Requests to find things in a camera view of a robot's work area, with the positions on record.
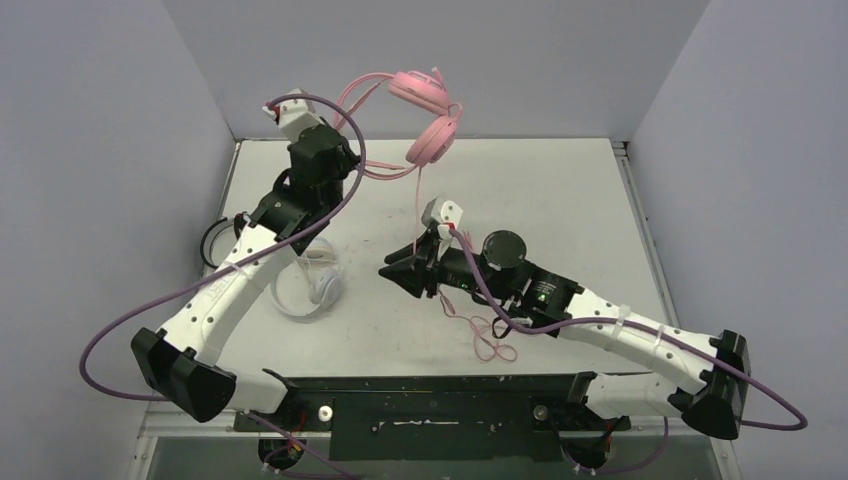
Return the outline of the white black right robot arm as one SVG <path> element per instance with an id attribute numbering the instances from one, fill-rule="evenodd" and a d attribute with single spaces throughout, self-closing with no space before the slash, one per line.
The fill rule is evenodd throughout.
<path id="1" fill-rule="evenodd" d="M 679 417 L 709 437 L 738 438 L 748 390 L 738 376 L 750 371 L 743 335 L 662 324 L 526 255 L 524 240 L 508 230 L 489 234 L 478 253 L 426 232 L 386 256 L 378 273 L 416 298 L 433 297 L 442 287 L 465 291 L 510 317 L 511 330 L 586 343 L 645 368 L 643 374 L 597 373 L 587 389 L 570 395 L 566 414 L 578 427 L 620 416 Z"/>

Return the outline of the black white headphones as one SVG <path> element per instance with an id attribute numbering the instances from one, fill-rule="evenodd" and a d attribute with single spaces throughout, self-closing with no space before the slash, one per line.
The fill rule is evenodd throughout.
<path id="1" fill-rule="evenodd" d="M 203 265 L 217 269 L 239 241 L 249 217 L 240 212 L 215 220 L 203 233 L 199 252 Z"/>

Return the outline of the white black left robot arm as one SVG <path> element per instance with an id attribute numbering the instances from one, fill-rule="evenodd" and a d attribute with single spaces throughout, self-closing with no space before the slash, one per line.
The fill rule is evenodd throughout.
<path id="1" fill-rule="evenodd" d="M 359 169 L 361 158 L 337 130 L 325 124 L 308 128 L 287 151 L 289 168 L 249 214 L 224 263 L 180 311 L 131 340 L 147 385 L 198 422 L 227 409 L 257 411 L 276 430 L 298 419 L 299 403 L 282 382 L 218 364 L 266 287 L 351 199 L 343 182 Z"/>

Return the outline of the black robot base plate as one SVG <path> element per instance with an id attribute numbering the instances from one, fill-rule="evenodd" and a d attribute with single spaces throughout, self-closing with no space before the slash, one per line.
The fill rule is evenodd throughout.
<path id="1" fill-rule="evenodd" d="M 595 376 L 577 374 L 301 377 L 265 420 L 292 433 L 327 434 L 333 461 L 561 458 L 564 443 L 600 447 L 628 431 L 623 414 L 588 408 Z"/>

